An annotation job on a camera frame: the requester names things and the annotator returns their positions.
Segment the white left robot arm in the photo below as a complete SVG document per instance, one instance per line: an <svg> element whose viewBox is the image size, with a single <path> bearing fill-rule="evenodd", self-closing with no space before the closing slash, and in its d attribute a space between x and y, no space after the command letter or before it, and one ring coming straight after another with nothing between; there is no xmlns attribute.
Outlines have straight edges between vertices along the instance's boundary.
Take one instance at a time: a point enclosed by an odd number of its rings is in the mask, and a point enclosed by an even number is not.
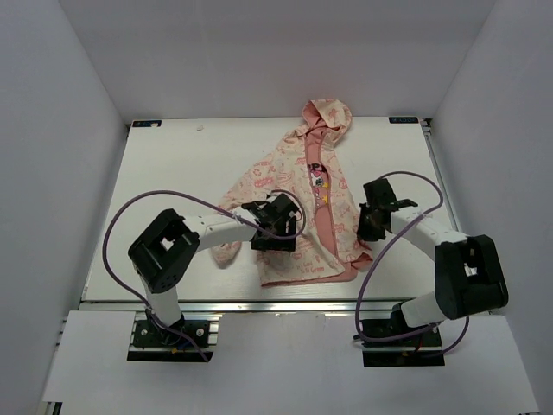
<svg viewBox="0 0 553 415"><path fill-rule="evenodd" d="M173 208L161 211L130 245L128 256L143 282L153 335L165 345L181 339L181 311L176 286L194 256L208 249L249 242L262 252L293 252L303 229L304 209L289 192L251 201L204 216L182 216Z"/></svg>

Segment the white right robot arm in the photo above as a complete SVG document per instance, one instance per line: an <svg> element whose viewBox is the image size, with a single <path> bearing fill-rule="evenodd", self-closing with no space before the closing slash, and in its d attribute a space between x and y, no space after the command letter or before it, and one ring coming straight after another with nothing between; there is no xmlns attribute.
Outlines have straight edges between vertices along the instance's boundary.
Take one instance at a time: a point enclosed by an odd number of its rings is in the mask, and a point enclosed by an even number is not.
<svg viewBox="0 0 553 415"><path fill-rule="evenodd" d="M508 304L499 255L489 236L469 236L446 227L414 201L398 199L385 177L366 183L364 191L358 239L376 242L391 234L434 263L434 289L392 309L388 330L396 342L411 344L426 327Z"/></svg>

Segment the pink cream printed hooded jacket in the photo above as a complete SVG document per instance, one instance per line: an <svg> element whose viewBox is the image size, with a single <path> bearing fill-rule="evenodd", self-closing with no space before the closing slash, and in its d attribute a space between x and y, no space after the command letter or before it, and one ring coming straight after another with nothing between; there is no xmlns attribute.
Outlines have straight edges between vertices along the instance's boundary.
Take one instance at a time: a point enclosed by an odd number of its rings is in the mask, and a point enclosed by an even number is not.
<svg viewBox="0 0 553 415"><path fill-rule="evenodd" d="M264 288L349 282L372 262L369 247L358 241L359 211L335 153L353 121L351 111L337 99L314 99L302 117L303 123L254 163L219 203L232 210L261 201L272 190L287 190L304 208L306 226L293 252L257 254Z"/></svg>

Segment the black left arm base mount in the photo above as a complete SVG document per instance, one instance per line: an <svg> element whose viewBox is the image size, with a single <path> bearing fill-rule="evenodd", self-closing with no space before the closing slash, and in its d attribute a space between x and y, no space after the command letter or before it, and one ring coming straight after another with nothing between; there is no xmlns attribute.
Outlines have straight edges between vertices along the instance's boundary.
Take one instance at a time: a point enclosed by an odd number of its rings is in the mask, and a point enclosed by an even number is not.
<svg viewBox="0 0 553 415"><path fill-rule="evenodd" d="M131 331L127 361L207 363L216 341L208 320L182 318L167 331L149 317L137 318Z"/></svg>

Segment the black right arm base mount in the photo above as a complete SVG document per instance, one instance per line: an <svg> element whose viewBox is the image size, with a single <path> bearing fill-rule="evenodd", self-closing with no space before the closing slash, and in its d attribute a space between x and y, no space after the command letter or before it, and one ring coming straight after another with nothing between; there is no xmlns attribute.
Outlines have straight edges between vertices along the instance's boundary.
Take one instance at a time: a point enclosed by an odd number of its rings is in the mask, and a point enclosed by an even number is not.
<svg viewBox="0 0 553 415"><path fill-rule="evenodd" d="M444 367L437 326L410 328L395 306L387 318L364 318L353 342L361 346L364 367Z"/></svg>

